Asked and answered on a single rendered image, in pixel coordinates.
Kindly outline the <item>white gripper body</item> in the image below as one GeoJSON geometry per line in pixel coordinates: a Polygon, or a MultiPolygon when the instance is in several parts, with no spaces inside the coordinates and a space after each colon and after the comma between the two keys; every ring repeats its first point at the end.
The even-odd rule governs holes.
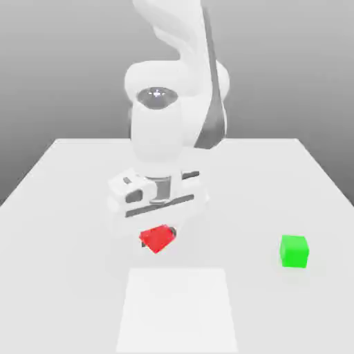
{"type": "Polygon", "coordinates": [[[123,230],[125,234],[145,232],[166,225],[178,229],[183,223],[200,213],[207,205],[209,196],[202,184],[199,171],[183,172],[175,194],[171,193],[172,179],[155,178],[157,195],[150,201],[136,201],[125,205],[123,230]]]}

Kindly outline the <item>small red cube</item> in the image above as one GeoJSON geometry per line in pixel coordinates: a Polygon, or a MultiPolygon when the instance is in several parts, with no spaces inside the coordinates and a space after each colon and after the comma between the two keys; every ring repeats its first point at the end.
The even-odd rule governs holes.
{"type": "Polygon", "coordinates": [[[140,233],[139,239],[144,241],[147,247],[155,254],[163,250],[173,240],[168,230],[168,225],[160,225],[158,227],[145,230],[140,233]]]}

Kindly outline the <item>small green cube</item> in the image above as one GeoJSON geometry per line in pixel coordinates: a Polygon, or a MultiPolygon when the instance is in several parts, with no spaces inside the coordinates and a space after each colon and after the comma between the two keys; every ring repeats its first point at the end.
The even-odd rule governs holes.
{"type": "Polygon", "coordinates": [[[281,264],[286,268],[306,268],[309,246],[304,236],[283,235],[279,248],[281,264]]]}

